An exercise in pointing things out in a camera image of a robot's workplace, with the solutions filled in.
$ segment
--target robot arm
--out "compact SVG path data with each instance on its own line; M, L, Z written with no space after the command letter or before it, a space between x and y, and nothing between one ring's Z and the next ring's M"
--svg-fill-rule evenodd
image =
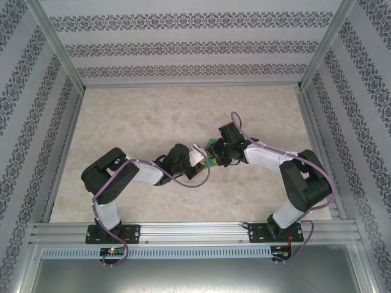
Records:
M103 225L108 230L113 230L121 224L115 199L130 181L142 181L161 186L171 180L160 169L152 166L152 163L175 177L185 174L189 179L192 179L198 174L203 169L203 166L199 164L203 160L203 156L194 147L205 152L197 145L193 145L192 151L189 151L186 146L176 144L167 156L160 156L154 162L136 160L136 162L126 164L114 178L113 182L97 198L96 210ZM92 195L96 195L110 179L111 173L117 171L121 165L130 159L132 158L126 156L120 148L113 148L99 158L99 160L87 167L81 175L87 191L92 193Z
M213 157L217 165L228 167L232 160L239 160L281 173L288 200L268 218L268 231L275 239L312 206L331 193L331 187L326 178L311 166L304 165L301 161L286 154L284 156L259 148L245 140L233 123L220 127L219 131L222 138L209 145L206 152L198 147L206 156ZM186 175L188 179L192 179L204 168L201 164L204 157L195 151L194 146L190 151L186 146L176 144L167 156L160 156L152 163L175 178ZM310 150L301 153L291 152L291 154L296 154L322 168L318 158ZM106 153L83 172L81 179L86 189L93 195L97 194L110 179L109 170L112 172L118 170L129 159L120 148L114 148ZM151 162L147 163L136 161L127 164L97 198L98 216L103 225L112 232L121 224L115 199L130 181L143 181L155 186L171 181L170 177L152 166Z
M280 172L288 200L268 218L268 231L278 235L294 224L310 208L331 194L327 179L317 170L292 157L277 154L260 148L245 140L233 123L219 128L222 138L209 146L207 152L213 154L218 165L227 167L233 159L246 164L256 164L275 172ZM322 168L313 151L290 152Z

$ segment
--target marble floor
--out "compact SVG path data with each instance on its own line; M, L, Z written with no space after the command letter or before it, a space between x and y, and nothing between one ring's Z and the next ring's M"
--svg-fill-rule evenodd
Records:
M293 87L87 89L51 222L93 222L82 171L113 147L154 160L176 144L205 146L236 111L252 137L281 150L310 148ZM202 172L192 181L200 183ZM131 183L117 199L124 222L266 220L287 199L279 173L256 165L213 167L198 189ZM331 219L328 209L309 219Z

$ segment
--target enclosure wall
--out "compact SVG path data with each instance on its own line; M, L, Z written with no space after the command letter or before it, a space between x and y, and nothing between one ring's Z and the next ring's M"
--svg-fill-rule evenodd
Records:
M307 95L346 214L391 291L391 1L357 1Z
M298 82L341 0L42 1L87 86Z
M0 292L47 208L81 96L23 1L0 2Z

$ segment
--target metal corner post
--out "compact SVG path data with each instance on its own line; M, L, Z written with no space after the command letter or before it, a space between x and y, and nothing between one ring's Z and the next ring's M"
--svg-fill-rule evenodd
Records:
M307 69L303 74L303 78L300 82L301 89L306 89L308 87L320 63L322 62L324 56L330 48L331 43L337 36L342 24L345 22L345 19L348 16L350 10L352 9L354 3L356 3L355 0L342 0L339 8L335 12L333 19L331 20L329 27L327 28L326 33L323 35L319 46L317 47L313 57L311 58L310 63L307 66Z
M42 32L48 39L53 51L59 58L61 65L72 80L73 85L77 88L78 93L84 93L86 86L84 85L80 74L78 73L71 57L69 56L64 44L61 42L53 24L43 9L40 0L25 0L29 10L33 14L35 20L38 22Z
M361 292L380 293L363 244L346 246Z

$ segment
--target black mounting bracket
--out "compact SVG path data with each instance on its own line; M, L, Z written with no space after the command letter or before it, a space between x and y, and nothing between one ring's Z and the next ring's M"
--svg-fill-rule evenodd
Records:
M243 223L242 227L248 230L250 243L276 243L276 242L303 242L303 232L300 223L294 223L274 238L268 230L267 223Z
M124 240L126 244L138 244L141 234L140 225L118 225L111 232ZM86 244L121 244L117 239L104 232L100 225L89 225L87 229Z

